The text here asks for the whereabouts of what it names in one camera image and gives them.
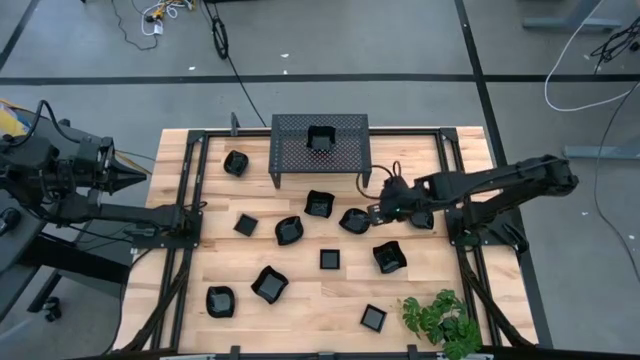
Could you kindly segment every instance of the black cable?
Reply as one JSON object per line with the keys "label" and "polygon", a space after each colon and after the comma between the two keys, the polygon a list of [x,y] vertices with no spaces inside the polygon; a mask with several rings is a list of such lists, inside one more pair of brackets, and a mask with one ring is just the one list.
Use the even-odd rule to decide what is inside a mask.
{"label": "black cable", "polygon": [[125,155],[137,156],[139,158],[147,159],[147,160],[153,161],[153,162],[156,161],[156,159],[152,158],[151,156],[140,155],[140,154],[136,154],[136,153],[130,152],[130,151],[116,150],[116,152],[117,153],[121,153],[121,154],[125,154]]}
{"label": "black cable", "polygon": [[633,93],[633,91],[636,89],[636,87],[638,87],[638,85],[640,85],[640,81],[638,81],[635,85],[633,85],[631,90],[629,90],[629,92],[622,99],[620,104],[618,104],[618,107],[613,112],[613,115],[611,115],[611,119],[609,120],[609,124],[607,124],[607,128],[604,131],[604,134],[602,134],[602,140],[600,140],[600,145],[599,145],[599,148],[598,148],[598,156],[596,157],[596,169],[595,169],[595,174],[594,174],[595,175],[594,176],[595,179],[594,179],[594,182],[593,182],[593,199],[594,199],[594,201],[596,203],[596,210],[598,211],[598,215],[602,218],[602,220],[604,220],[605,223],[607,223],[607,225],[609,225],[611,230],[613,230],[613,232],[618,236],[618,240],[620,240],[620,243],[624,247],[624,250],[626,251],[627,255],[629,256],[629,259],[631,260],[631,264],[633,265],[633,271],[636,274],[636,279],[638,280],[638,282],[640,282],[640,273],[638,272],[638,266],[636,265],[636,260],[633,258],[633,254],[631,253],[631,250],[629,249],[629,245],[627,245],[627,242],[625,241],[625,239],[622,236],[622,234],[620,233],[620,231],[604,215],[604,213],[602,212],[602,209],[600,209],[600,204],[598,203],[598,170],[599,170],[599,167],[600,167],[600,158],[601,158],[601,155],[602,155],[602,147],[604,145],[604,141],[607,138],[607,134],[609,133],[609,130],[611,129],[611,125],[613,124],[613,120],[616,118],[616,115],[618,115],[618,112],[622,108],[622,105],[624,105],[624,103],[627,101],[627,99],[629,98],[631,93]]}
{"label": "black cable", "polygon": [[[393,169],[395,171],[395,165],[396,163],[398,163],[398,166],[400,165],[399,162],[395,161],[393,163]],[[386,167],[382,166],[382,165],[371,165],[372,168],[378,168],[378,169],[382,169],[384,171],[387,172],[387,174],[389,174],[389,177],[392,178],[393,174],[391,173],[391,171],[389,171],[389,169],[387,169]],[[358,189],[358,192],[360,193],[360,195],[364,196],[367,199],[371,199],[371,200],[380,200],[379,196],[371,196],[371,195],[367,195],[364,193],[364,191],[362,191],[362,188],[360,187],[360,173],[358,173],[358,175],[356,176],[356,189]]]}
{"label": "black cable", "polygon": [[251,104],[251,107],[253,108],[253,111],[256,113],[256,115],[258,116],[258,118],[260,119],[260,122],[262,123],[262,125],[264,127],[267,127],[267,123],[264,122],[264,119],[262,118],[262,115],[260,115],[260,112],[258,111],[258,109],[256,108],[256,105],[253,103],[253,100],[251,99],[251,96],[249,96],[249,92],[247,92],[247,89],[244,87],[244,83],[242,82],[242,78],[240,78],[240,75],[238,74],[238,71],[236,70],[236,66],[233,64],[233,60],[231,59],[231,55],[229,55],[229,39],[227,37],[227,30],[224,26],[224,23],[222,22],[222,19],[220,19],[220,13],[218,12],[218,6],[216,5],[216,3],[213,3],[213,8],[215,10],[216,15],[213,16],[211,14],[211,10],[209,10],[209,5],[207,5],[206,2],[204,2],[204,0],[202,1],[202,6],[207,10],[207,13],[209,14],[209,20],[207,20],[207,23],[211,25],[211,32],[213,34],[213,43],[216,47],[216,52],[218,53],[218,56],[222,59],[228,59],[229,60],[229,64],[231,65],[231,69],[233,69],[233,74],[236,76],[236,80],[238,80],[238,83],[240,84],[240,87],[242,87],[242,91],[244,91],[244,94],[247,97],[247,100],[249,100],[249,104]]}
{"label": "black cable", "polygon": [[[138,8],[136,8],[136,5],[133,3],[133,0],[131,0],[131,5],[133,6],[134,9],[136,9],[136,11],[138,11],[138,13],[140,13]],[[140,51],[147,51],[147,50],[155,49],[156,47],[158,47],[158,38],[156,34],[153,34],[154,44],[152,46],[140,47],[140,45],[134,43],[133,41],[130,41],[129,36],[127,35],[127,31],[122,27],[122,17],[120,17],[120,14],[118,14],[118,10],[116,9],[116,4],[114,3],[114,0],[111,0],[111,6],[113,7],[113,13],[118,18],[118,29],[120,29],[120,31],[122,31],[122,33],[124,34],[125,42],[135,46]]]}
{"label": "black cable", "polygon": [[[114,232],[112,232],[110,234],[106,234],[104,236],[114,236],[114,235],[120,233],[121,231],[123,231],[124,229],[126,229],[127,227],[131,226],[131,225],[134,225],[134,224],[124,225],[124,226],[120,227],[118,230],[116,230],[116,231],[114,231]],[[96,241],[98,239],[102,239],[102,238],[103,238],[102,235],[101,236],[94,236],[93,238],[91,238],[89,240],[86,240],[86,241],[79,240],[76,243],[77,244],[89,244],[89,243],[92,243],[92,242],[94,242],[94,241]]]}
{"label": "black cable", "polygon": [[[135,260],[133,260],[133,262],[131,263],[131,266],[129,267],[129,274],[131,274],[131,270],[133,270],[133,267],[136,266],[138,261],[142,260],[142,258],[147,256],[147,254],[150,253],[151,250],[153,249],[145,250],[142,254],[140,254],[140,256],[138,256]],[[123,284],[120,285],[120,295],[118,297],[120,305],[118,306],[119,308],[118,325],[116,326],[116,331],[113,333],[113,339],[109,343],[109,346],[107,346],[107,348],[102,352],[101,355],[106,355],[111,350],[111,348],[113,348],[113,344],[115,344],[116,339],[118,338],[118,331],[120,330],[120,325],[122,325],[122,304],[124,302],[124,288],[126,283],[127,282],[124,282]]]}
{"label": "black cable", "polygon": [[74,229],[74,230],[79,231],[79,232],[82,232],[82,233],[85,233],[85,234],[89,234],[89,235],[93,235],[93,236],[96,236],[96,237],[99,237],[99,238],[107,239],[107,240],[122,241],[122,242],[131,243],[131,240],[119,239],[119,238],[114,238],[114,237],[111,237],[111,236],[108,236],[108,235],[97,234],[97,233],[94,233],[92,231],[84,230],[84,229],[81,229],[81,228],[73,226],[73,225],[69,225],[69,228]]}
{"label": "black cable", "polygon": [[36,128],[38,127],[38,124],[40,123],[40,118],[42,117],[42,107],[46,107],[47,108],[47,112],[49,112],[49,116],[51,117],[51,123],[53,124],[53,127],[56,129],[56,131],[58,132],[58,134],[62,135],[62,137],[64,137],[65,139],[74,142],[76,144],[80,143],[80,140],[74,139],[72,137],[70,137],[69,135],[65,134],[64,131],[62,131],[62,129],[60,128],[60,124],[58,124],[58,121],[56,120],[56,116],[53,114],[53,110],[51,110],[51,105],[49,105],[49,103],[46,100],[40,100],[40,102],[38,102],[38,107],[36,108],[36,112],[34,114],[34,120],[33,120],[33,125],[31,125],[31,127],[29,128],[29,131],[26,133],[26,135],[24,135],[24,137],[22,139],[20,139],[20,141],[15,142],[15,143],[10,143],[9,147],[16,147],[16,146],[20,146],[24,143],[27,142],[27,140],[29,140],[31,138],[31,136],[33,136],[33,133],[36,131]]}
{"label": "black cable", "polygon": [[591,52],[591,56],[599,56],[598,64],[594,69],[594,75],[598,73],[598,67],[602,63],[608,63],[609,61],[618,57],[618,55],[622,54],[631,44],[633,44],[634,40],[640,36],[640,17],[638,17],[634,22],[629,25],[626,29],[619,31],[607,40],[604,44],[600,45],[597,49]]}
{"label": "black cable", "polygon": [[[195,206],[195,209],[196,209],[196,211],[198,211],[198,210],[206,207],[207,205],[209,205],[209,203],[203,200],[203,201],[200,201],[197,206]],[[192,206],[193,206],[193,204],[189,204],[189,205],[185,205],[183,207],[186,210],[187,208],[192,207]]]}

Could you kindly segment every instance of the crumpled black container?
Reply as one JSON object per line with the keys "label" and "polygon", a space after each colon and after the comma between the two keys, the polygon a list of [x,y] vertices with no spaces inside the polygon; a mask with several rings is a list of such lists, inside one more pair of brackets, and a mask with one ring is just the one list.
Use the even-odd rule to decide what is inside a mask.
{"label": "crumpled black container", "polygon": [[227,286],[210,286],[207,290],[207,313],[216,319],[232,317],[236,308],[233,290]]}
{"label": "crumpled black container", "polygon": [[348,232],[360,235],[369,230],[371,219],[366,211],[353,208],[344,213],[339,224]]}
{"label": "crumpled black container", "polygon": [[433,229],[433,213],[432,212],[417,212],[411,215],[409,218],[411,225],[418,229]]}
{"label": "crumpled black container", "polygon": [[276,238],[280,246],[293,244],[300,240],[303,234],[304,228],[300,216],[288,217],[276,225]]}
{"label": "crumpled black container", "polygon": [[386,244],[374,247],[373,257],[378,262],[380,272],[383,274],[390,274],[407,266],[407,258],[404,257],[397,241],[389,241]]}
{"label": "crumpled black container", "polygon": [[309,191],[307,195],[307,206],[304,212],[313,216],[322,216],[328,218],[333,210],[333,200],[336,197],[330,193],[319,192],[315,190]]}
{"label": "crumpled black container", "polygon": [[336,128],[333,126],[309,126],[307,147],[313,150],[329,151],[336,143]]}
{"label": "crumpled black container", "polygon": [[258,279],[251,284],[251,289],[269,304],[273,304],[287,285],[289,285],[289,280],[284,275],[275,271],[271,266],[267,266],[262,269]]}
{"label": "crumpled black container", "polygon": [[247,169],[247,165],[249,165],[249,157],[247,155],[239,151],[231,150],[229,155],[227,155],[227,158],[224,160],[224,171],[228,174],[240,177]]}

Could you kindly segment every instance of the cable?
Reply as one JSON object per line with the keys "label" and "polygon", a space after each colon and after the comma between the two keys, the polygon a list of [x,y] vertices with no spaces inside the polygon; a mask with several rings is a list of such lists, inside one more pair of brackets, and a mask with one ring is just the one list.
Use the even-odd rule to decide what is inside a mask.
{"label": "cable", "polygon": [[[151,252],[151,250],[153,250],[153,249],[145,250],[142,254],[140,254],[140,256],[138,256],[135,260],[133,260],[133,262],[131,263],[131,266],[129,267],[129,274],[131,274],[131,270],[133,270],[133,267],[136,266],[138,261],[142,260],[142,258],[147,256],[147,254],[149,254]],[[115,344],[116,339],[118,337],[118,331],[120,330],[120,325],[122,325],[122,304],[124,302],[124,288],[125,288],[125,283],[120,285],[120,295],[118,297],[120,305],[118,306],[118,308],[119,308],[118,325],[116,326],[116,331],[113,334],[113,339],[109,343],[109,346],[107,346],[107,348],[102,352],[101,355],[106,355],[109,352],[109,350],[111,350],[111,348],[113,347],[113,344]]]}
{"label": "cable", "polygon": [[569,41],[567,41],[567,44],[564,46],[564,49],[562,49],[562,52],[560,53],[560,57],[558,57],[558,61],[556,61],[556,64],[553,66],[553,69],[551,69],[551,72],[549,73],[549,75],[547,76],[547,78],[544,81],[544,99],[547,102],[547,105],[549,105],[549,107],[552,108],[553,110],[560,111],[560,112],[573,112],[573,111],[580,111],[580,110],[584,110],[584,109],[589,109],[589,108],[592,108],[592,107],[608,104],[608,103],[610,103],[612,101],[616,101],[618,99],[621,99],[621,98],[625,97],[626,95],[628,95],[630,93],[630,91],[631,91],[631,90],[627,91],[624,94],[620,94],[620,95],[618,95],[616,97],[613,97],[611,99],[608,99],[608,100],[599,101],[599,102],[596,102],[596,103],[593,103],[593,104],[588,104],[588,105],[580,106],[580,107],[577,107],[577,108],[559,108],[559,107],[556,107],[555,105],[553,105],[551,103],[551,101],[549,101],[548,88],[549,88],[549,79],[551,78],[551,75],[553,75],[553,73],[558,68],[558,65],[560,65],[560,61],[562,61],[562,58],[564,57],[564,54],[567,52],[567,49],[569,48],[569,45],[571,44],[573,39],[576,37],[576,35],[578,35],[580,30],[582,30],[582,27],[587,22],[587,20],[596,12],[596,10],[598,10],[600,5],[602,5],[602,2],[603,1],[600,0],[598,5],[596,5],[593,8],[591,13],[589,13],[589,15],[587,15],[587,17],[585,17],[584,20],[582,20],[582,23],[580,24],[580,26],[578,26],[578,28],[573,33],[573,35],[571,35],[571,37],[569,38]]}
{"label": "cable", "polygon": [[[612,47],[609,47],[611,43],[625,36],[621,41],[617,42]],[[634,22],[631,23],[626,29],[619,31],[607,40],[604,44],[600,45],[597,49],[595,49],[591,56],[599,56],[598,64],[596,65],[593,74],[598,73],[598,68],[602,63],[608,63],[609,61],[617,58],[623,51],[625,51],[631,44],[633,44],[634,40],[640,35],[640,16],[636,18]]]}
{"label": "cable", "polygon": [[155,161],[156,161],[156,159],[154,159],[154,158],[152,158],[152,157],[150,157],[150,156],[140,155],[140,154],[136,154],[136,153],[134,153],[134,152],[130,152],[130,151],[116,150],[116,153],[121,153],[121,154],[126,154],[126,155],[131,155],[131,156],[137,156],[137,157],[139,157],[139,158],[147,159],[147,160],[149,160],[149,161],[153,161],[153,162],[155,162]]}
{"label": "cable", "polygon": [[128,243],[131,243],[131,240],[127,240],[127,239],[118,239],[118,238],[111,237],[111,236],[109,236],[109,235],[97,234],[97,233],[94,233],[94,232],[89,231],[89,230],[81,229],[81,228],[79,228],[79,227],[77,227],[77,226],[69,225],[68,227],[69,227],[69,228],[71,228],[71,229],[74,229],[74,230],[76,230],[76,231],[79,231],[79,232],[85,233],[85,234],[89,234],[89,235],[97,236],[97,237],[99,237],[99,238],[103,238],[103,239],[107,239],[107,240],[113,240],[113,241],[122,241],[122,242],[128,242]]}
{"label": "cable", "polygon": [[[138,10],[138,8],[136,8],[135,4],[133,3],[133,0],[131,0],[131,5],[133,6],[134,9],[136,9],[136,11],[138,11],[138,13],[140,12]],[[127,31],[122,27],[122,17],[120,17],[120,14],[118,14],[118,10],[116,9],[116,4],[114,3],[114,0],[111,0],[111,6],[113,7],[113,13],[118,18],[118,28],[124,34],[124,41],[125,42],[135,46],[140,51],[152,50],[152,49],[155,49],[156,47],[158,47],[158,38],[155,36],[155,34],[153,36],[154,44],[151,45],[151,46],[141,47],[140,45],[136,44],[135,42],[130,41],[129,40],[129,36],[127,35]]]}
{"label": "cable", "polygon": [[[393,170],[394,170],[394,172],[395,172],[395,168],[396,168],[396,163],[398,164],[398,167],[400,166],[400,162],[394,161],[393,162]],[[382,170],[386,171],[387,174],[389,174],[390,178],[393,178],[393,174],[386,167],[384,167],[382,165],[371,165],[371,167],[372,168],[377,168],[377,169],[382,169]],[[358,189],[358,192],[360,193],[360,195],[364,196],[367,199],[380,200],[379,196],[371,196],[371,195],[367,195],[367,194],[364,193],[364,191],[360,187],[360,173],[358,173],[358,175],[356,176],[356,189]]]}
{"label": "cable", "polygon": [[233,64],[233,60],[231,59],[231,55],[229,55],[229,39],[227,37],[227,30],[226,30],[226,28],[224,26],[224,23],[222,22],[222,19],[220,19],[220,13],[218,12],[218,6],[216,5],[215,2],[213,3],[213,8],[214,8],[215,13],[216,13],[215,16],[213,16],[211,14],[211,10],[209,9],[209,5],[204,0],[202,0],[202,6],[207,10],[207,13],[209,14],[209,19],[207,20],[204,12],[201,11],[202,15],[205,16],[205,20],[207,20],[207,24],[209,24],[211,26],[211,32],[213,34],[213,42],[214,42],[214,45],[216,47],[216,52],[218,53],[218,56],[223,60],[225,60],[225,59],[229,60],[229,64],[231,65],[231,69],[233,69],[233,74],[236,76],[236,79],[238,80],[238,83],[240,84],[240,87],[242,87],[242,91],[244,91],[244,94],[246,95],[247,100],[249,100],[249,103],[251,104],[251,107],[253,108],[253,111],[256,113],[256,115],[260,119],[260,122],[262,123],[262,125],[264,127],[267,127],[267,123],[264,122],[264,119],[262,118],[262,115],[260,115],[260,112],[258,111],[258,109],[256,108],[256,105],[253,103],[253,100],[251,99],[251,96],[249,96],[249,92],[247,92],[247,89],[244,87],[244,83],[242,82],[242,78],[240,78],[240,75],[238,74],[238,71],[236,70],[236,66]]}
{"label": "cable", "polygon": [[33,133],[36,131],[36,128],[38,127],[38,124],[40,123],[40,118],[42,117],[42,107],[46,107],[47,108],[47,112],[49,112],[49,116],[51,117],[51,123],[53,124],[53,127],[56,129],[56,131],[58,132],[58,134],[62,135],[62,137],[64,137],[65,139],[74,142],[76,144],[80,143],[80,140],[74,139],[72,137],[70,137],[69,135],[65,134],[64,131],[62,131],[62,129],[60,128],[60,124],[58,124],[58,121],[56,120],[56,116],[53,114],[53,110],[51,110],[51,105],[49,105],[49,103],[46,100],[40,100],[40,102],[38,102],[38,107],[36,108],[36,112],[34,115],[34,120],[33,120],[33,125],[31,125],[31,127],[29,128],[29,131],[24,135],[24,137],[16,142],[16,143],[10,143],[9,147],[16,147],[16,146],[20,146],[24,143],[27,142],[27,140],[29,140],[31,138],[31,136],[33,136]]}
{"label": "cable", "polygon": [[[131,226],[131,225],[133,225],[133,224],[124,225],[121,228],[119,228],[118,230],[116,230],[116,231],[114,231],[114,232],[112,232],[110,234],[106,234],[105,236],[114,236],[114,235],[118,234],[119,232],[123,231],[124,229],[126,229],[128,226]],[[95,237],[93,237],[93,238],[91,238],[89,240],[86,240],[86,241],[79,240],[76,243],[77,244],[89,244],[89,243],[92,243],[92,242],[96,241],[97,239],[102,239],[102,236],[95,236]]]}
{"label": "cable", "polygon": [[640,86],[640,81],[638,81],[628,92],[627,95],[624,97],[624,99],[622,99],[622,101],[620,102],[620,104],[618,104],[618,107],[616,108],[616,110],[613,112],[613,115],[611,116],[611,119],[609,120],[609,124],[607,124],[607,128],[604,131],[604,134],[602,135],[602,140],[600,140],[600,146],[598,149],[598,156],[596,157],[596,169],[595,169],[595,179],[593,182],[593,199],[595,201],[596,204],[596,210],[598,211],[598,215],[602,218],[602,220],[604,220],[605,223],[607,223],[607,225],[609,225],[609,227],[611,228],[611,230],[613,230],[613,232],[618,236],[618,240],[620,240],[620,243],[622,244],[622,246],[624,247],[624,250],[626,251],[627,255],[629,256],[629,259],[631,260],[631,264],[633,265],[633,271],[636,274],[636,279],[638,280],[638,282],[640,282],[640,273],[638,272],[638,266],[636,265],[636,261],[633,258],[633,254],[631,253],[631,250],[629,249],[629,245],[627,245],[627,242],[624,240],[624,237],[622,236],[622,234],[620,233],[620,231],[611,223],[611,221],[609,221],[609,219],[607,219],[607,217],[604,215],[604,213],[602,212],[602,209],[600,209],[600,204],[598,203],[598,170],[599,170],[599,166],[600,166],[600,157],[602,155],[602,147],[604,145],[604,141],[607,138],[607,134],[609,133],[609,130],[611,129],[611,125],[613,124],[613,120],[616,118],[616,115],[618,115],[618,112],[620,111],[620,109],[622,108],[622,105],[624,105],[624,103],[627,101],[627,99],[630,97],[631,93],[638,88],[638,86]]}
{"label": "cable", "polygon": [[141,171],[147,175],[151,175],[151,171],[147,170],[146,168],[138,165],[135,161],[129,159],[128,157],[122,155],[121,153],[116,151],[116,157],[119,158],[120,160],[126,162],[127,164],[129,164],[131,167],[133,167],[134,169]]}

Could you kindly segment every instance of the yellow object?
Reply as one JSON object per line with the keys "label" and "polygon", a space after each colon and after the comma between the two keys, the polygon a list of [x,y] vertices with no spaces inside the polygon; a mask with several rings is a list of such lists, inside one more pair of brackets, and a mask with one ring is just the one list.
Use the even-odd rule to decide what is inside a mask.
{"label": "yellow object", "polygon": [[120,153],[118,150],[116,150],[116,156],[119,157],[121,160],[123,160],[124,162],[126,162],[127,164],[129,164],[131,167],[135,168],[138,171],[141,171],[147,175],[151,175],[151,171],[145,169],[144,167],[138,165],[136,162],[134,162],[133,160],[129,159],[127,156],[125,156],[124,154]]}
{"label": "yellow object", "polygon": [[24,135],[29,131],[29,126],[20,122],[18,115],[7,105],[8,102],[0,101],[0,134],[11,136]]}

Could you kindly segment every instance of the white cable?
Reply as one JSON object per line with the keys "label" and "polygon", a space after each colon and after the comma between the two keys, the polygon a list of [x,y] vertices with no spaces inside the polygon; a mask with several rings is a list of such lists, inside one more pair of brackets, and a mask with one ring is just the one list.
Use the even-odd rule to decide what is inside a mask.
{"label": "white cable", "polygon": [[560,61],[562,61],[562,58],[564,57],[564,53],[567,52],[567,49],[569,48],[569,45],[571,45],[571,42],[573,41],[573,38],[576,37],[576,35],[578,35],[578,33],[580,32],[580,30],[582,30],[582,27],[584,27],[584,24],[587,22],[587,20],[589,20],[589,18],[596,12],[596,10],[598,10],[598,8],[600,7],[600,5],[602,5],[603,0],[600,0],[600,2],[598,3],[598,5],[596,5],[596,7],[593,8],[593,10],[591,10],[591,13],[589,13],[589,15],[587,15],[586,18],[584,18],[584,20],[582,20],[582,23],[580,24],[580,26],[578,26],[578,28],[576,29],[576,32],[573,33],[573,35],[571,35],[571,37],[569,38],[569,41],[567,41],[567,45],[564,46],[564,49],[562,49],[562,52],[560,53],[560,57],[558,58],[558,61],[556,61],[556,64],[553,66],[553,69],[551,69],[551,72],[549,73],[549,75],[547,76],[547,79],[544,81],[544,99],[547,102],[547,105],[549,105],[550,108],[552,108],[553,110],[556,111],[561,111],[561,112],[573,112],[573,111],[580,111],[580,110],[584,110],[584,109],[589,109],[592,107],[596,107],[596,106],[600,106],[600,105],[604,105],[604,104],[608,104],[612,101],[616,101],[618,99],[621,99],[625,96],[627,96],[628,93],[630,93],[633,90],[629,90],[623,94],[620,94],[616,97],[613,97],[611,99],[608,100],[603,100],[603,101],[599,101],[597,103],[593,103],[593,104],[589,104],[589,105],[584,105],[584,106],[580,106],[577,108],[567,108],[567,109],[563,109],[563,108],[559,108],[556,107],[555,105],[553,105],[551,103],[551,101],[549,101],[549,94],[548,94],[548,87],[549,87],[549,79],[551,78],[551,75],[553,75],[553,73],[556,71],[556,69],[558,68],[558,65],[560,65]]}
{"label": "white cable", "polygon": [[[146,36],[153,36],[156,35],[155,31],[151,32],[151,33],[147,33],[146,31],[144,31],[144,23],[146,22],[145,17],[147,16],[147,13],[159,6],[162,6],[165,4],[165,0],[158,0],[158,3],[153,5],[152,7],[146,9],[145,11],[142,12],[141,15],[141,19],[140,19],[140,30],[142,31],[143,35]],[[178,9],[176,9],[177,7],[185,7],[184,4],[178,4],[178,3],[170,3],[167,4],[167,6],[164,8],[164,12],[169,15],[170,18],[175,19],[178,17]],[[164,24],[162,23],[162,20],[158,19],[156,20],[156,22],[158,22],[160,24],[160,26],[164,27]]]}
{"label": "white cable", "polygon": [[157,8],[158,6],[162,5],[162,1],[159,1],[157,4],[153,5],[152,7],[148,8],[147,10],[142,12],[142,15],[140,15],[140,30],[142,30],[142,34],[146,35],[146,36],[153,36],[156,33],[154,31],[152,31],[151,33],[147,33],[146,31],[144,31],[144,23],[146,22],[145,17],[147,16],[147,13],[155,8]]}

